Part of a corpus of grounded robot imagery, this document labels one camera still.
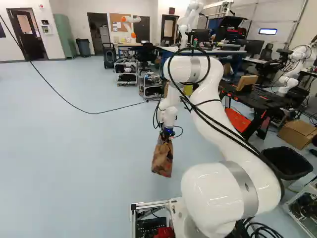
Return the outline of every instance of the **orange tray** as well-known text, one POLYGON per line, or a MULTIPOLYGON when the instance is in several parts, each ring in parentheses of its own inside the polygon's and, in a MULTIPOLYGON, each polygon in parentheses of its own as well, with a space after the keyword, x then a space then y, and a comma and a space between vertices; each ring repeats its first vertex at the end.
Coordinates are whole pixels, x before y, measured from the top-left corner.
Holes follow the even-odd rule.
POLYGON ((229 120, 231 121, 231 124, 239 132, 243 132, 251 123, 249 119, 245 118, 244 116, 242 116, 241 114, 239 114, 231 108, 226 108, 225 111, 229 120))

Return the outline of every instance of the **garage door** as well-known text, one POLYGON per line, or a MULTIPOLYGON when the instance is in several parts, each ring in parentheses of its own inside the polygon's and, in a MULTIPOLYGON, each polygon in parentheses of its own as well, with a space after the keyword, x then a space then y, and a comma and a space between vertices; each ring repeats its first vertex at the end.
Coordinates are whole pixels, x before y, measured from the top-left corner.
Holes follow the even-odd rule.
MULTIPOLYGON (((208 3, 217 0, 206 0, 208 3)), ((289 45, 291 36, 299 21, 305 0, 235 0, 231 10, 236 16, 245 17, 241 27, 249 29, 248 40, 263 40, 264 47, 273 43, 275 52, 278 48, 289 45), (276 35, 260 34, 260 29, 277 29, 276 35)), ((219 8, 203 10, 205 15, 219 12, 219 8)))

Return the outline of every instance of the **brown paper bag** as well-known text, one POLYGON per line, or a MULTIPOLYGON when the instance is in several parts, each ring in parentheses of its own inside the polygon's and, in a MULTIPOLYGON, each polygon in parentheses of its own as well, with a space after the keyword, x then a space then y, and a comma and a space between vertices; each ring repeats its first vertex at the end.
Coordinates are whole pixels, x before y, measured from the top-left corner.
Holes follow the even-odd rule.
POLYGON ((162 133, 154 150, 152 172, 170 178, 173 166, 173 143, 169 138, 164 138, 162 133))

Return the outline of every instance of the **cork board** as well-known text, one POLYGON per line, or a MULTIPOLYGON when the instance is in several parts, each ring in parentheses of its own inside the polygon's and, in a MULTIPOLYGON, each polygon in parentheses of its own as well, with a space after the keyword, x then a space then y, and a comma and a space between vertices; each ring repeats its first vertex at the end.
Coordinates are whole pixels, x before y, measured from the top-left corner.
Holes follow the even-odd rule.
MULTIPOLYGON (((117 22, 121 22, 121 18, 123 16, 131 16, 131 14, 120 14, 120 13, 110 13, 110 23, 111 23, 111 31, 113 30, 113 27, 116 27, 117 22)), ((117 27, 117 31, 125 31, 127 32, 128 30, 124 27, 123 24, 121 24, 121 27, 117 27)))

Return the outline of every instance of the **dark brown door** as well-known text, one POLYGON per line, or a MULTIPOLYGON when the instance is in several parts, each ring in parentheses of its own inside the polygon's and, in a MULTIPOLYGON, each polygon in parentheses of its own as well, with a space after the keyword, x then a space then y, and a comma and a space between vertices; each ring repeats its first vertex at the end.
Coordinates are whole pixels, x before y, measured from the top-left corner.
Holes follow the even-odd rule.
POLYGON ((134 33, 137 35, 136 42, 141 43, 141 41, 150 41, 150 17, 140 16, 141 21, 133 23, 134 33))
POLYGON ((160 41, 168 40, 170 44, 174 44, 175 39, 175 27, 178 16, 174 15, 162 15, 162 27, 160 41))
POLYGON ((30 13, 21 10, 11 10, 11 22, 26 60, 43 59, 43 43, 36 35, 30 13))

